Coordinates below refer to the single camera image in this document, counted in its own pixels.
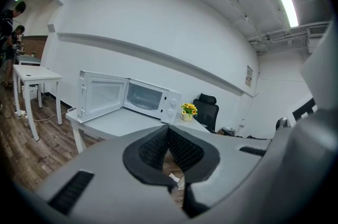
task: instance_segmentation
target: standing person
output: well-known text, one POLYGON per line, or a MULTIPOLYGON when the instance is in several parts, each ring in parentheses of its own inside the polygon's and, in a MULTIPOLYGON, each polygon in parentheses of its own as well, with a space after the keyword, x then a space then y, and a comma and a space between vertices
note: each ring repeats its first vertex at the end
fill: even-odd
POLYGON ((12 43, 13 18, 18 17, 26 10, 24 2, 18 3, 13 10, 5 10, 0 15, 0 52, 5 43, 12 43))
POLYGON ((7 69, 6 69, 6 75, 5 75, 5 88, 11 89, 12 84, 10 83, 10 78, 12 76, 12 70, 13 70, 13 61, 14 61, 14 55, 16 53, 16 50, 19 48, 17 38, 19 35, 23 34, 25 31, 25 27, 23 25, 19 25, 16 27, 15 31, 12 32, 11 38, 12 42, 7 44, 6 49, 6 61, 7 61, 7 69))

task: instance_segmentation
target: microwave window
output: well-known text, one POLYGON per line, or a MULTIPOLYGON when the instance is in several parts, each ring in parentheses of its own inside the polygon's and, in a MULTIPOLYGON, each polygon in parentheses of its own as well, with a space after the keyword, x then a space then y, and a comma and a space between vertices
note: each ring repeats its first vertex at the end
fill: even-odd
POLYGON ((132 83, 129 84, 127 101, 138 108, 157 110, 161 98, 162 93, 160 91, 148 89, 132 83))
POLYGON ((110 107, 119 101, 119 94, 123 84, 93 81, 92 94, 87 110, 93 113, 96 110, 110 107))

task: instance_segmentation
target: table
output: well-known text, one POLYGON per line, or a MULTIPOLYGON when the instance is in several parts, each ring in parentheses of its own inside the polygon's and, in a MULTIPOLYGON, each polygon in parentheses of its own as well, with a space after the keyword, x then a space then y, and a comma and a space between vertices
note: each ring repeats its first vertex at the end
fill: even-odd
MULTIPOLYGON (((78 115, 76 110, 67 113, 66 118, 70 121, 73 128, 74 139, 79 153, 86 149, 83 136, 85 132, 87 135, 94 138, 100 137, 103 139, 112 139, 114 137, 125 136, 139 130, 165 124, 159 119, 126 108, 115 110, 85 123, 77 121, 78 115)), ((210 134, 210 132, 194 118, 192 121, 186 122, 180 118, 180 114, 176 115, 173 125, 185 126, 210 134)))
MULTIPOLYGON (((28 57, 28 56, 15 56, 15 59, 17 60, 19 65, 22 65, 23 63, 30 63, 30 64, 41 64, 41 60, 35 57, 28 57)), ((21 82, 20 77, 17 77, 17 84, 18 84, 18 93, 21 93, 21 82)))
MULTIPOLYGON (((21 111, 18 101, 18 87, 17 87, 17 78, 20 78, 24 85, 25 85, 25 105, 26 105, 26 112, 28 115, 28 121, 30 123, 31 131, 33 137, 36 141, 40 138, 36 132, 35 123, 32 115, 32 108, 31 108, 31 100, 30 100, 30 90, 29 86, 33 84, 43 84, 49 82, 56 83, 56 99, 57 99, 57 116, 58 116, 58 123, 62 125, 62 118, 61 118, 61 106, 60 106, 60 97, 58 94, 58 84, 60 79, 62 78, 61 75, 50 71, 49 69, 41 66, 23 66, 23 65, 14 65, 13 67, 13 82, 14 82, 14 98, 15 98, 15 107, 16 113, 20 117, 21 111)), ((37 97, 39 100, 39 107, 42 108, 42 101, 41 101, 41 87, 37 87, 37 97)))

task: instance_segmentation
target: chair headrest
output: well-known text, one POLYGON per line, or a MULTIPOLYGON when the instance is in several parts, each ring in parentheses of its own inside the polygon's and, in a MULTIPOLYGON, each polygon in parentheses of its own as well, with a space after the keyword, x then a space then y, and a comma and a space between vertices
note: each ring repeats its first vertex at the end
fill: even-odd
POLYGON ((211 104, 211 105, 215 105, 217 102, 216 97, 205 95, 205 94, 200 95, 199 101, 207 103, 207 104, 211 104))

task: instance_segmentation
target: microwave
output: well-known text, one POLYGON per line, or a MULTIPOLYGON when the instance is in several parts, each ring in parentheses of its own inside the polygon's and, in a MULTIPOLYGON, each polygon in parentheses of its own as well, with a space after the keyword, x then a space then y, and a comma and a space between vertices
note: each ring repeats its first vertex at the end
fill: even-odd
POLYGON ((125 107, 172 124, 180 107, 180 93, 134 79, 80 71, 78 121, 84 123, 125 107))

